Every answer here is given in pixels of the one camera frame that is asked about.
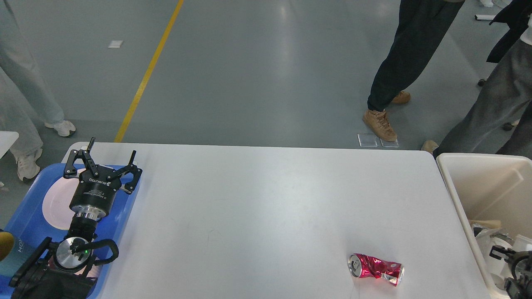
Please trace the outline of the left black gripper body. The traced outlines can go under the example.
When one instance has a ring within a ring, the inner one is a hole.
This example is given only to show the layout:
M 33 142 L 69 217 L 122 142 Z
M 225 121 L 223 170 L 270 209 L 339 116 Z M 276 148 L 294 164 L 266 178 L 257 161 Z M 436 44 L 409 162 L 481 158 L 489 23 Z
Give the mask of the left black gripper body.
M 102 219 L 110 214 L 120 187 L 120 178 L 106 181 L 104 178 L 94 178 L 92 175 L 82 174 L 69 208 L 77 217 Z

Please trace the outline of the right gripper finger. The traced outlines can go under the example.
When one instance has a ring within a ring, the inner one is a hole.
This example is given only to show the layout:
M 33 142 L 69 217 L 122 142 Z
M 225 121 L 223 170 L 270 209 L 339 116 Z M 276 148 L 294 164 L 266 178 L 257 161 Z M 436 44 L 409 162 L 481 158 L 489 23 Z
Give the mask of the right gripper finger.
M 530 278 L 506 278 L 504 280 L 504 288 L 510 299 L 532 298 L 532 280 Z
M 501 245 L 493 245 L 490 250 L 490 257 L 497 260 L 504 261 L 514 261 L 515 260 L 515 250 L 512 248 L 505 248 Z

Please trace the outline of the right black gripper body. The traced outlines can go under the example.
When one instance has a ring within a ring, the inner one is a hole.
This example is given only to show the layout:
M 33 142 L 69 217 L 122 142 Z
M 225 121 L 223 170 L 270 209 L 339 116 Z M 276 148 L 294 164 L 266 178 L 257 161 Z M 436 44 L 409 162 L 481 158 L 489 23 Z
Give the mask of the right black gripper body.
M 530 283 L 532 274 L 531 251 L 512 252 L 512 277 L 516 283 Z

